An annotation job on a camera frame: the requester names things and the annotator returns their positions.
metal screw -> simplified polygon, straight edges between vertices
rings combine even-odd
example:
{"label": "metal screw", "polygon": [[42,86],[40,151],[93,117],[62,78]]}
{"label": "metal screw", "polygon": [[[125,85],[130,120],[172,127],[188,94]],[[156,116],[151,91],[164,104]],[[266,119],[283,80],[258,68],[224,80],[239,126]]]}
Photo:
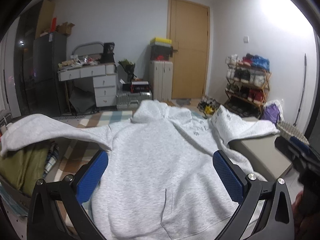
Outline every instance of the metal screw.
{"label": "metal screw", "polygon": [[250,173],[248,175],[248,178],[249,178],[249,180],[256,180],[257,179],[256,175],[254,175],[253,173]]}
{"label": "metal screw", "polygon": [[37,180],[37,185],[42,185],[42,184],[43,184],[43,182],[44,182],[44,180],[43,180],[43,179],[38,179],[38,180]]}
{"label": "metal screw", "polygon": [[73,180],[73,175],[69,174],[67,176],[64,177],[65,181],[72,181]]}
{"label": "metal screw", "polygon": [[283,185],[283,184],[284,184],[284,179],[279,178],[279,179],[278,179],[278,182],[279,182],[281,185]]}

yellow box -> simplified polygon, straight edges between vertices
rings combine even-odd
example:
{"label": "yellow box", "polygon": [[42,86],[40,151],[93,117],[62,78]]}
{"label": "yellow box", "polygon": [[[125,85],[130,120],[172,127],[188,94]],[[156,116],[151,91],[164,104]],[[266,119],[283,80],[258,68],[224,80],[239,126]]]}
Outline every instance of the yellow box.
{"label": "yellow box", "polygon": [[164,38],[159,38],[159,37],[154,37],[151,41],[150,44],[153,42],[163,42],[163,43],[168,43],[168,44],[172,44],[172,40],[169,39],[164,39]]}

purple bag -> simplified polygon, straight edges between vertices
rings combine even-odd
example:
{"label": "purple bag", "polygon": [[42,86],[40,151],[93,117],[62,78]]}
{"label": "purple bag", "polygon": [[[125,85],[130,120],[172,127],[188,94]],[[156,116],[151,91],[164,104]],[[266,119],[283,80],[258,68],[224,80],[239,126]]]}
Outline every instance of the purple bag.
{"label": "purple bag", "polygon": [[276,104],[272,104],[267,106],[266,109],[263,111],[263,115],[261,117],[262,120],[269,120],[274,125],[280,120],[280,111]]}

olive green fabric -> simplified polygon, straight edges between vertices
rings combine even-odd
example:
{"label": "olive green fabric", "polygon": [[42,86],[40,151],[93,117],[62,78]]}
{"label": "olive green fabric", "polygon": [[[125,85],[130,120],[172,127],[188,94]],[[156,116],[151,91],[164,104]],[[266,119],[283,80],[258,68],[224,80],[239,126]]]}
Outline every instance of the olive green fabric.
{"label": "olive green fabric", "polygon": [[49,148],[50,141],[46,140],[8,152],[6,158],[0,157],[0,174],[14,188],[31,196],[36,181],[43,176]]}

hand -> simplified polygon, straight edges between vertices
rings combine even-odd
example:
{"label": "hand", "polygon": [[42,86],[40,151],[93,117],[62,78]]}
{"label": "hand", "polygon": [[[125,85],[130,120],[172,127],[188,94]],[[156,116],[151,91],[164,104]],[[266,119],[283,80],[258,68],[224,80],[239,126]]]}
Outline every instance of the hand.
{"label": "hand", "polygon": [[299,212],[303,191],[298,193],[292,204],[295,240],[315,240],[320,236],[320,213],[304,217]]}

